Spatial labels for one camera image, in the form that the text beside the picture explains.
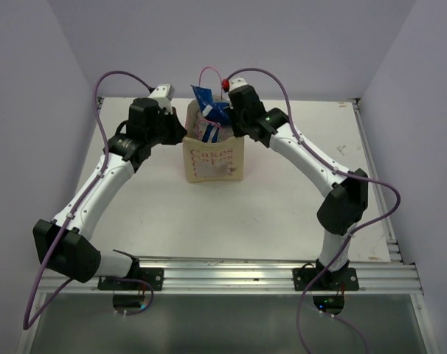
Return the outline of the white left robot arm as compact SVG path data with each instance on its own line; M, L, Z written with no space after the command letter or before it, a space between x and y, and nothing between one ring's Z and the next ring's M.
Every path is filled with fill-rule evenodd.
M33 236L41 266L78 282L114 277L124 289L138 286L139 261L122 251L100 251L91 242L96 225L121 187L156 145L177 145L187 131L166 97L135 99L128 118L106 142L97 166L76 196Z

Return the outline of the beige Cakes paper bag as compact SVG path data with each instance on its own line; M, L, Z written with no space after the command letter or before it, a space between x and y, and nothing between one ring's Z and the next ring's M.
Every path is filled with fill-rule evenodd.
M202 76L207 70L218 73L211 66L204 67L198 76L198 82L193 86L211 89L202 85ZM218 75L218 79L221 84L223 80L222 76ZM222 88L217 93L212 90L212 94L214 97L226 100L224 99L224 91ZM204 143L195 139L191 124L196 120L197 110L198 104L195 101L194 95L194 99L187 106L185 120L187 135L183 140L183 159L187 181L190 183L198 183L205 181L243 180L244 139L241 137L238 138L235 135L218 143Z

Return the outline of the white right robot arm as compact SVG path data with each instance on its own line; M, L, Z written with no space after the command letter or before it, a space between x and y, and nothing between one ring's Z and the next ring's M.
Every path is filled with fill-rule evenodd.
M316 216L324 229L321 253L317 259L320 267L316 281L324 289L333 289L342 281L341 270L348 264L347 240L362 219L368 206L368 185L361 181L367 174L333 162L324 166L310 154L313 150L325 162L323 153L300 132L293 133L286 113L278 108L267 111L253 86L243 78L229 81L229 117L236 136L249 136L290 161L311 181L324 201Z

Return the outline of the blue chips bag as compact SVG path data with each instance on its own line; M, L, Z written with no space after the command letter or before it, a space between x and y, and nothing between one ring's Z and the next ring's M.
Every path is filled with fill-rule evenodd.
M193 137L204 143L223 142L234 136L227 109L229 102L214 97L212 90L192 86L198 104L196 120L191 124Z

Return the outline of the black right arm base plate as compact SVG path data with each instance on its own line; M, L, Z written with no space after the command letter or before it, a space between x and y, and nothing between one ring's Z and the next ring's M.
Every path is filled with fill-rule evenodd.
M320 271L321 269L308 265L293 268L294 289L303 291ZM326 271L310 287L310 291L358 291L359 289L360 285L356 269L352 267L344 267L335 272Z

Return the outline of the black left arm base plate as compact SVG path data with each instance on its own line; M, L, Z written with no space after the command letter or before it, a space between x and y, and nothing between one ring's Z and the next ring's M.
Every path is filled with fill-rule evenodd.
M101 291L160 291L163 282L163 268L136 268L125 278L100 277L97 288Z

